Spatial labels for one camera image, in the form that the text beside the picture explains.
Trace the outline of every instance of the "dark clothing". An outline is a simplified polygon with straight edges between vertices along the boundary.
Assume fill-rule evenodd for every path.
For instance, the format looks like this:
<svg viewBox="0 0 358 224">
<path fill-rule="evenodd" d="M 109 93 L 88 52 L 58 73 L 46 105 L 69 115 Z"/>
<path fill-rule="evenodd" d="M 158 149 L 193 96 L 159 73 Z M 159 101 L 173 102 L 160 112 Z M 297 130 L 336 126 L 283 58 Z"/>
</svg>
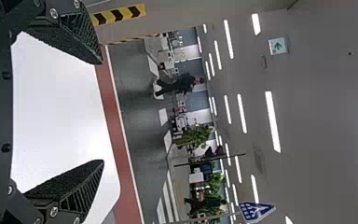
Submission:
<svg viewBox="0 0 358 224">
<path fill-rule="evenodd" d="M 196 84 L 196 78 L 191 76 L 189 73 L 183 74 L 180 79 L 178 79 L 173 84 L 168 84 L 160 79 L 157 80 L 157 84 L 162 87 L 161 91 L 156 92 L 156 96 L 160 96 L 166 92 L 171 91 L 180 91 L 183 94 L 186 94 L 188 91 L 192 91 L 191 85 Z"/>
<path fill-rule="evenodd" d="M 197 199 L 185 199 L 185 203 L 191 204 L 190 214 L 195 214 L 201 209 L 211 209 L 214 207 L 220 207 L 220 199 L 217 198 L 205 198 L 204 201 L 199 202 Z"/>
</svg>

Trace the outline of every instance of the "black rubber pad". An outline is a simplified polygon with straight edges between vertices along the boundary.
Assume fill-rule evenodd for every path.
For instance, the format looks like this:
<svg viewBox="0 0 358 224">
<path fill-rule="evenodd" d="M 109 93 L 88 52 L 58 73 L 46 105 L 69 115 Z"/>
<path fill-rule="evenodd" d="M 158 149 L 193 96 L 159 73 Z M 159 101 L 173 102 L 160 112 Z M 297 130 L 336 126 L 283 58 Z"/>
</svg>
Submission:
<svg viewBox="0 0 358 224">
<path fill-rule="evenodd" d="M 103 63 L 98 37 L 83 3 L 79 13 L 60 15 L 58 26 L 29 26 L 26 33 L 86 63 Z"/>
</svg>

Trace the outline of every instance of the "blue sign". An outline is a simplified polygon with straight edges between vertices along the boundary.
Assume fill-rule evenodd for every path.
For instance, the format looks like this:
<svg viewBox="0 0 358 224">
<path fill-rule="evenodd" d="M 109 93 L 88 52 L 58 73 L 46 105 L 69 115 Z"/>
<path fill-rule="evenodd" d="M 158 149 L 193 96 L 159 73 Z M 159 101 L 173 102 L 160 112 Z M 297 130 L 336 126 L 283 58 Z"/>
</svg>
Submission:
<svg viewBox="0 0 358 224">
<path fill-rule="evenodd" d="M 266 203 L 240 203 L 246 223 L 257 223 L 276 210 L 275 205 Z"/>
</svg>

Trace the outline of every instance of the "black metal bracket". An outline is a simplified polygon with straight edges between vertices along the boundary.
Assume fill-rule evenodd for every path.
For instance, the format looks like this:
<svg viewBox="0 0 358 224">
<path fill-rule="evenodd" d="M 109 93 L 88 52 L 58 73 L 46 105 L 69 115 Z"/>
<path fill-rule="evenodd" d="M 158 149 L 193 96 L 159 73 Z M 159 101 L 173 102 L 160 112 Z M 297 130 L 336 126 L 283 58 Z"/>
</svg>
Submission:
<svg viewBox="0 0 358 224">
<path fill-rule="evenodd" d="M 41 20 L 49 22 L 35 25 Z M 102 54 L 98 39 L 90 24 L 87 10 L 83 3 L 77 0 L 0 0 L 0 223 L 80 223 L 85 220 L 90 210 L 102 176 L 103 161 L 86 163 L 53 178 L 53 182 L 36 187 L 39 194 L 34 196 L 39 195 L 40 198 L 31 197 L 34 191 L 22 194 L 10 179 L 14 149 L 13 78 L 16 78 L 11 65 L 11 44 L 21 31 L 37 30 L 33 35 L 41 38 L 50 35 L 52 38 L 44 41 L 53 47 L 86 62 L 101 63 Z M 56 40 L 55 35 L 57 38 L 61 37 L 62 41 Z M 82 178 L 73 179 L 68 175 L 74 172 L 77 177 Z M 48 192 L 47 186 L 48 189 L 54 186 L 71 188 L 64 188 L 63 193 L 58 194 L 60 197 L 50 194 L 46 198 L 43 195 Z M 75 208 L 72 203 L 71 206 L 64 206 L 62 200 L 68 198 L 75 202 Z"/>
</svg>

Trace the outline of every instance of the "ceiling light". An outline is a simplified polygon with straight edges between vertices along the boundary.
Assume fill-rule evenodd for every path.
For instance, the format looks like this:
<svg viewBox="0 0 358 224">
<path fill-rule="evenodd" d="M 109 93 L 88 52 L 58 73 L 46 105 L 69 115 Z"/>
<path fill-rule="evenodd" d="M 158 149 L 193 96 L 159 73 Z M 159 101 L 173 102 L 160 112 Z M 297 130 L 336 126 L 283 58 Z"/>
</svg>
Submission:
<svg viewBox="0 0 358 224">
<path fill-rule="evenodd" d="M 234 192 L 235 205 L 239 205 L 238 204 L 237 189 L 235 188 L 235 184 L 232 184 L 232 191 Z"/>
<path fill-rule="evenodd" d="M 269 127 L 271 129 L 272 143 L 274 146 L 274 150 L 281 153 L 281 143 L 279 140 L 278 125 L 275 116 L 274 102 L 272 100 L 272 93 L 270 91 L 266 91 L 266 101 L 267 101 L 267 109 L 268 109 Z"/>
<path fill-rule="evenodd" d="M 219 135 L 217 135 L 217 131 L 214 131 L 214 135 L 216 137 L 216 143 L 218 146 L 220 146 L 221 144 L 219 143 Z"/>
<path fill-rule="evenodd" d="M 226 147 L 226 153 L 227 153 L 227 162 L 228 162 L 228 165 L 231 166 L 231 158 L 229 157 L 229 148 L 228 148 L 227 143 L 225 143 L 225 147 Z"/>
<path fill-rule="evenodd" d="M 205 61 L 206 75 L 208 75 L 208 80 L 211 81 L 211 74 L 209 73 L 209 64 L 208 61 Z"/>
<path fill-rule="evenodd" d="M 235 164 L 237 165 L 237 175 L 238 175 L 238 181 L 242 183 L 242 174 L 241 174 L 241 168 L 240 168 L 240 159 L 238 156 L 235 156 Z"/>
<path fill-rule="evenodd" d="M 227 186 L 228 186 L 228 188 L 230 188 L 229 177 L 228 177 L 228 170 L 226 170 L 226 181 L 227 181 Z"/>
<path fill-rule="evenodd" d="M 286 220 L 286 224 L 293 224 L 289 217 L 285 217 L 284 219 Z"/>
<path fill-rule="evenodd" d="M 223 160 L 220 159 L 220 170 L 223 172 L 225 170 L 225 166 L 223 165 Z"/>
<path fill-rule="evenodd" d="M 246 119 L 245 119 L 245 112 L 243 111 L 243 103 L 242 103 L 242 97 L 240 94 L 237 95 L 238 100 L 238 107 L 240 109 L 240 116 L 241 116 L 241 123 L 242 123 L 242 131 L 244 133 L 247 133 L 248 130 L 246 128 Z"/>
<path fill-rule="evenodd" d="M 260 19 L 258 18 L 258 14 L 252 14 L 252 22 L 254 25 L 255 35 L 259 35 L 261 33 Z"/>
<path fill-rule="evenodd" d="M 219 70 L 222 70 L 222 61 L 220 61 L 220 51 L 217 41 L 214 41 L 214 50 L 216 51 L 217 66 L 219 67 Z"/>
<path fill-rule="evenodd" d="M 197 36 L 197 39 L 199 40 L 199 49 L 200 49 L 200 53 L 202 53 L 202 46 L 201 46 L 200 37 L 199 37 L 199 36 Z"/>
<path fill-rule="evenodd" d="M 212 76 L 214 77 L 214 65 L 213 65 L 213 58 L 211 53 L 209 53 L 209 63 L 211 64 Z"/>
<path fill-rule="evenodd" d="M 227 189 L 227 188 L 225 188 L 225 191 L 226 191 L 226 200 L 227 200 L 227 202 L 229 203 L 228 189 Z"/>
<path fill-rule="evenodd" d="M 212 97 L 212 104 L 213 104 L 214 115 L 217 116 L 216 102 L 214 101 L 214 97 Z"/>
<path fill-rule="evenodd" d="M 255 196 L 255 203 L 259 203 L 259 199 L 258 199 L 258 190 L 257 190 L 257 184 L 255 183 L 255 176 L 251 175 L 252 178 L 252 187 L 253 187 L 253 191 L 254 191 L 254 196 Z"/>
<path fill-rule="evenodd" d="M 226 38 L 227 38 L 227 44 L 228 44 L 229 57 L 230 57 L 230 59 L 233 59 L 234 51 L 232 49 L 231 34 L 229 32 L 228 20 L 225 20 L 224 24 L 225 24 L 225 30 L 226 30 Z"/>
<path fill-rule="evenodd" d="M 231 203 L 231 210 L 232 210 L 232 213 L 235 213 L 234 203 Z M 237 220 L 235 215 L 233 215 L 232 218 L 234 219 L 234 221 Z"/>
<path fill-rule="evenodd" d="M 228 97 L 226 95 L 225 95 L 225 104 L 226 104 L 227 120 L 228 123 L 231 124 L 231 114 L 229 112 Z"/>
<path fill-rule="evenodd" d="M 209 97 L 209 107 L 211 108 L 211 113 L 213 113 L 212 99 Z"/>
</svg>

